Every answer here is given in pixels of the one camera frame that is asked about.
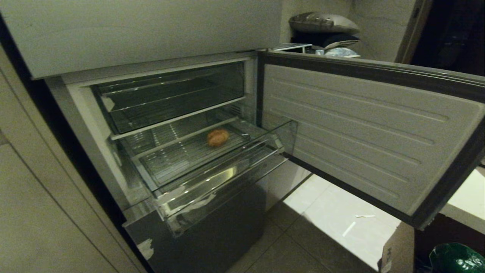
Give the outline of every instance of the cardboard box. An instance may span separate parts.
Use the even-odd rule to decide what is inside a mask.
[[[401,222],[382,250],[381,273],[414,271],[414,228]]]

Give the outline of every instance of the refrigerator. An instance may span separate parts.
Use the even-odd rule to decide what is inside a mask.
[[[201,2],[0,3],[153,271],[224,272],[287,160],[423,229],[483,158],[484,77],[268,50],[281,3]]]

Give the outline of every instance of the open freezer door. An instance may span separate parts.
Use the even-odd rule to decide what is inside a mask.
[[[415,228],[484,156],[484,77],[286,52],[258,75],[260,112],[298,122],[294,162]]]

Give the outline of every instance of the bread roll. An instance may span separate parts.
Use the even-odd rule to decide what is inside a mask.
[[[229,132],[224,129],[215,129],[207,134],[207,144],[211,147],[219,147],[229,139]]]

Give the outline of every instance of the white refrigerator door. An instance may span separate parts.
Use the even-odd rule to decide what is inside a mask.
[[[294,162],[416,228],[484,156],[484,77],[262,52],[258,85],[264,113],[298,121]]]
[[[281,0],[2,0],[34,78],[125,64],[270,48]]]

